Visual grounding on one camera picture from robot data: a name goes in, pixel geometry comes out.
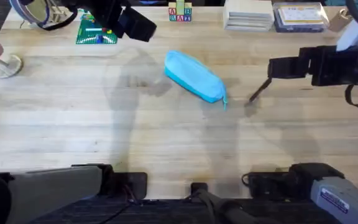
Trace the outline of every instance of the blue pencil case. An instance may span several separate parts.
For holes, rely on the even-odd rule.
[[[223,81],[197,59],[170,50],[165,57],[164,70],[177,84],[209,103],[223,99],[226,109],[226,87]]]

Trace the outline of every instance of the toy block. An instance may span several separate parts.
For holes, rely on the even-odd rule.
[[[185,15],[191,15],[191,8],[185,8]]]
[[[176,15],[169,15],[169,21],[176,21],[177,16]]]
[[[177,21],[183,22],[185,20],[184,15],[177,15]]]
[[[170,15],[176,15],[177,14],[177,9],[176,8],[169,8],[168,12]]]
[[[177,15],[184,15],[184,14],[185,14],[185,1],[177,0]]]
[[[191,6],[191,2],[185,2],[185,0],[176,0],[176,2],[168,2],[169,20],[190,22],[191,13],[193,12]]]
[[[185,22],[191,22],[191,15],[185,15]]]
[[[176,8],[177,7],[177,3],[176,2],[169,2],[168,3],[168,8]]]

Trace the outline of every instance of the gray panel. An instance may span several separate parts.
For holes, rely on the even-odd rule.
[[[7,223],[27,223],[39,216],[99,192],[97,167],[72,167],[12,174],[12,208]]]
[[[348,180],[339,177],[315,180],[311,199],[341,223],[358,223],[358,189]]]

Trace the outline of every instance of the label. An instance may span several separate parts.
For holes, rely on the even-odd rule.
[[[333,204],[335,207],[340,209],[341,212],[347,214],[349,212],[350,206],[348,203],[340,199],[338,196],[334,195],[327,189],[321,189],[320,196],[327,200],[329,203]]]
[[[323,24],[321,12],[317,6],[280,6],[278,10],[284,25]]]

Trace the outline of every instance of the wooden tabletop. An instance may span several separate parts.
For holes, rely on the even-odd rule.
[[[157,24],[149,43],[76,45],[80,17],[52,32],[14,12],[0,33],[24,69],[0,79],[0,170],[106,163],[149,175],[147,198],[180,198],[192,182],[222,197],[246,197],[250,170],[325,162],[358,186],[358,108],[344,86],[274,80],[258,102],[270,58],[300,47],[335,45],[339,34],[247,33],[223,29],[221,7],[196,7],[191,23],[170,22],[166,7],[137,7]],[[326,8],[332,17],[338,7]],[[207,103],[163,74],[168,50],[209,66],[229,95]],[[354,92],[358,101],[358,90]]]

